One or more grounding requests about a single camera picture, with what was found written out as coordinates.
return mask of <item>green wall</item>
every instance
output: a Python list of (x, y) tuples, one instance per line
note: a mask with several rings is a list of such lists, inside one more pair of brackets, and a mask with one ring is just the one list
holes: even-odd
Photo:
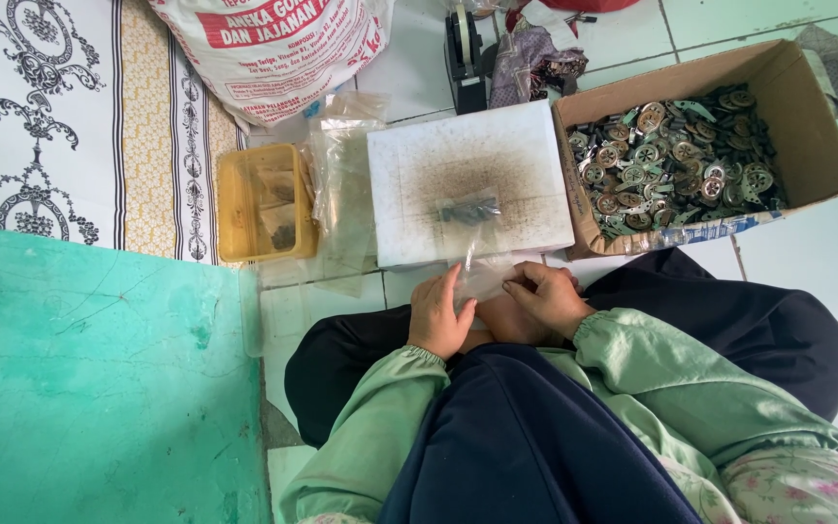
[(269, 522), (236, 271), (0, 231), (0, 522)]

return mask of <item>yellow tray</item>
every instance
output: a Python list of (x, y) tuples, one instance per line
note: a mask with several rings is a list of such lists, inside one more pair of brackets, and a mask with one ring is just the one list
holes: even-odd
[[(319, 229), (312, 219), (312, 202), (303, 182), (306, 164), (292, 144), (274, 144), (236, 151), (219, 162), (219, 256), (225, 262), (268, 260), (280, 256), (316, 255)], [(276, 250), (266, 235), (258, 212), (268, 172), (293, 173), (296, 242)]]

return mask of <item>white foam block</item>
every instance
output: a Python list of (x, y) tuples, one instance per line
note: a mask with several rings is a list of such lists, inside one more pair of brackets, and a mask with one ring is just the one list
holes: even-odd
[(367, 135), (377, 265), (440, 260), (435, 200), (495, 186), (509, 247), (575, 243), (547, 100)]

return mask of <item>navy blue skirt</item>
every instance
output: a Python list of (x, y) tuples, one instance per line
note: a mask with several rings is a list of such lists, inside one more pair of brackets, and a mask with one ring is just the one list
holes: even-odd
[(700, 522), (658, 459), (535, 348), (485, 344), (431, 404), (380, 523)]

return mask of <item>person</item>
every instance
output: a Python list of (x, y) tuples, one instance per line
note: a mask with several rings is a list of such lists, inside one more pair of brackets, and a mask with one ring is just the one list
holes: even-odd
[(586, 291), (515, 270), (458, 313), (455, 266), (313, 326), (286, 390), (319, 450), (281, 518), (838, 522), (838, 324), (815, 298), (676, 249)]

